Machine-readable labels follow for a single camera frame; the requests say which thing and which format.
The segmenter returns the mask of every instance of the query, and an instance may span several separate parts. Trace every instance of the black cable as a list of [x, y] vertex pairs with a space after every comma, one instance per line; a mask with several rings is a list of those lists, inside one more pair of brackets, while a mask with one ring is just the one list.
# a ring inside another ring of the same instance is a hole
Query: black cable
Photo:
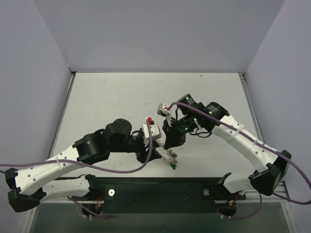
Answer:
[[175, 110], [175, 118], [176, 118], [176, 120], [178, 120], [178, 109], [179, 109], [179, 107], [177, 106], [177, 108]]
[[198, 136], [198, 137], [200, 137], [200, 138], [208, 138], [208, 137], [210, 137], [210, 136], [212, 135], [212, 132], [199, 132], [199, 133], [198, 133], [198, 130], [199, 130], [199, 129], [196, 129], [195, 133], [189, 132], [189, 134], [192, 135], [192, 136]]
[[133, 136], [133, 134], [135, 134], [135, 133], [142, 133], [142, 131], [141, 131], [141, 130], [135, 130], [135, 131], [132, 132], [132, 136]]

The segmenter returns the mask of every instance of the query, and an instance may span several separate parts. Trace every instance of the black mounting plate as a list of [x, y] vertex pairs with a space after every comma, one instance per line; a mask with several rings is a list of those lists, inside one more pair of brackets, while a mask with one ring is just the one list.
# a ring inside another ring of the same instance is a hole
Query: black mounting plate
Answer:
[[[221, 178], [97, 178], [104, 191], [103, 213], [214, 213], [214, 200], [233, 200]], [[105, 198], [114, 188], [113, 199]], [[88, 200], [87, 197], [73, 197]], [[238, 195], [238, 200], [245, 200]]]

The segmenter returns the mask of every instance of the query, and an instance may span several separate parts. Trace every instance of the screw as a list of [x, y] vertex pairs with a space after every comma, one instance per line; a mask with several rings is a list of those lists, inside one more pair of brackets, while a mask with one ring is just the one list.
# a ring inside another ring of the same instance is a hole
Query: screw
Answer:
[[108, 191], [108, 195], [111, 196], [111, 197], [113, 197], [113, 196], [115, 195], [115, 191], [114, 191], [113, 189], [110, 189], [110, 190]]
[[203, 194], [204, 196], [208, 196], [209, 195], [209, 190], [206, 188], [203, 190]]

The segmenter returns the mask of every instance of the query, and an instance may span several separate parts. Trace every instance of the small object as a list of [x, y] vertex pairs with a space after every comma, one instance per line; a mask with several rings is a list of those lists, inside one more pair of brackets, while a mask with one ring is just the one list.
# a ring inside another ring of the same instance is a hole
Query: small object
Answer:
[[115, 190], [110, 189], [110, 190], [108, 191], [108, 195], [111, 196], [111, 197], [113, 197], [113, 196], [115, 195]]
[[171, 114], [171, 111], [168, 110], [169, 108], [169, 105], [168, 104], [163, 104], [161, 103], [158, 108], [157, 108], [157, 111], [156, 113], [160, 116], [163, 116], [163, 117], [167, 117], [168, 115]]
[[232, 203], [230, 203], [229, 205], [231, 206], [231, 205], [236, 204], [237, 200], [238, 200], [238, 195], [235, 196], [234, 201]]
[[[157, 124], [153, 124], [153, 125], [150, 125], [150, 130], [151, 130], [151, 137], [152, 137], [152, 140], [157, 140], [161, 137], [161, 131], [160, 131], [160, 128]], [[150, 138], [149, 138], [149, 132], [148, 132], [148, 127], [147, 127], [147, 124], [143, 124], [142, 125], [142, 131], [144, 133], [144, 137], [149, 141]]]
[[101, 201], [103, 197], [104, 197], [104, 193], [102, 192], [101, 195], [96, 199], [98, 207], [101, 207], [101, 205], [99, 204], [99, 201]]
[[209, 195], [209, 190], [206, 188], [203, 190], [203, 194], [204, 196], [208, 196]]
[[171, 168], [173, 168], [173, 170], [176, 170], [177, 167], [178, 167], [177, 164], [171, 164]]

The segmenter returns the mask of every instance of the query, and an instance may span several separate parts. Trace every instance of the metal frame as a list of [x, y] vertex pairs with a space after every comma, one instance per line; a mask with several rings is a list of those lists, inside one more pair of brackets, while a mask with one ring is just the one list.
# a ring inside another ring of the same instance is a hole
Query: metal frame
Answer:
[[[264, 142], [264, 139], [263, 139], [263, 136], [262, 136], [262, 133], [261, 133], [261, 130], [260, 130], [260, 126], [259, 126], [259, 123], [258, 123], [258, 120], [257, 120], [257, 117], [256, 117], [256, 113], [255, 113], [255, 110], [253, 108], [252, 102], [251, 102], [250, 97], [249, 97], [249, 93], [248, 93], [247, 86], [246, 86], [246, 83], [245, 83], [244, 72], [239, 73], [239, 77], [240, 77], [241, 84], [242, 84], [242, 87], [243, 87], [243, 90], [244, 90], [244, 93], [245, 93], [246, 101], [247, 101], [247, 104], [248, 104], [248, 107], [249, 107], [249, 110], [250, 110], [250, 113], [251, 113], [251, 116], [252, 116], [252, 119], [253, 119], [253, 122], [254, 122], [254, 125], [255, 125], [255, 130], [256, 130], [256, 133], [257, 133], [257, 137], [262, 142]], [[279, 186], [276, 188], [276, 192], [278, 194], [281, 193], [284, 196], [288, 196], [288, 192], [287, 192], [287, 188], [286, 188], [285, 182], [282, 182], [282, 183], [279, 184]], [[253, 198], [251, 198], [250, 192], [246, 193], [246, 197], [248, 197], [250, 200], [253, 199]], [[290, 203], [288, 201], [286, 201], [286, 200], [280, 199], [280, 198], [275, 197], [275, 196], [271, 196], [271, 197], [269, 197], [269, 199], [272, 202], [280, 202], [281, 203], [282, 211], [283, 211], [283, 214], [284, 214], [285, 221], [287, 223], [287, 227], [288, 227], [289, 232], [290, 233], [297, 233], [298, 231], [297, 231], [297, 228], [296, 228], [296, 224], [294, 222], [293, 211], [291, 209]]]
[[55, 133], [55, 136], [54, 136], [53, 144], [52, 144], [52, 147], [51, 147], [50, 154], [49, 154], [48, 158], [53, 157], [54, 149], [55, 149], [55, 146], [56, 146], [56, 142], [57, 142], [57, 138], [58, 138], [58, 135], [59, 135], [59, 132], [60, 132], [60, 128], [61, 128], [62, 123], [63, 123], [65, 111], [66, 111], [66, 108], [67, 108], [67, 105], [68, 105], [68, 101], [69, 101], [69, 97], [70, 97], [71, 90], [72, 90], [72, 87], [73, 87], [75, 76], [76, 76], [75, 73], [73, 73], [72, 76], [71, 76], [71, 81], [70, 81], [69, 87], [67, 89], [66, 100], [65, 100], [65, 103], [64, 103], [62, 114], [60, 116], [60, 119], [59, 119], [59, 122], [58, 122], [58, 125], [57, 125], [57, 130], [56, 130], [56, 133]]

